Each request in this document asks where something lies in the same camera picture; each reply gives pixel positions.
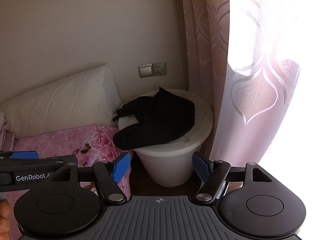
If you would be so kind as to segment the person's left hand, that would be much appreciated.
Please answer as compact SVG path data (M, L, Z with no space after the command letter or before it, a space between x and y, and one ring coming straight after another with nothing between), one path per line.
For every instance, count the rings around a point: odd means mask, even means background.
M0 240L9 240L9 217L12 215L12 206L6 199L0 203L0 212Z

